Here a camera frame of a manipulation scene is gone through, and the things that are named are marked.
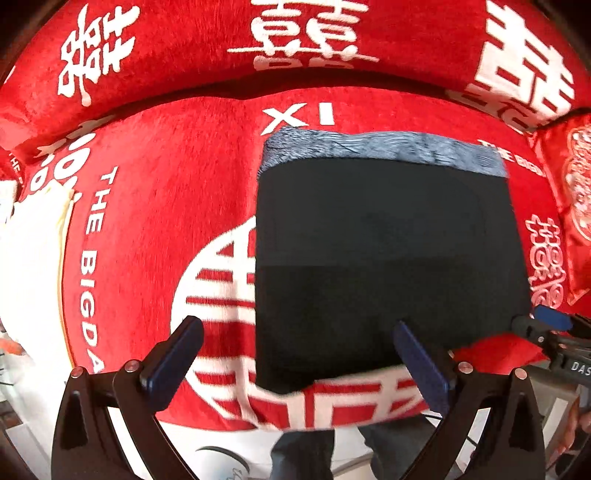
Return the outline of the person's right hand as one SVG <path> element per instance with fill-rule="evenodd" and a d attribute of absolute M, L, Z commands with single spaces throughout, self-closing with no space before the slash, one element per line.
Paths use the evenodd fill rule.
<path fill-rule="evenodd" d="M 563 436 L 559 441 L 557 448 L 552 453 L 550 461 L 548 462 L 546 469 L 549 470 L 559 459 L 559 457 L 569 450 L 576 437 L 578 429 L 583 430 L 586 433 L 590 432 L 591 413 L 586 411 L 581 412 L 580 399 L 577 398 L 569 411 L 567 423 L 563 432 Z"/>

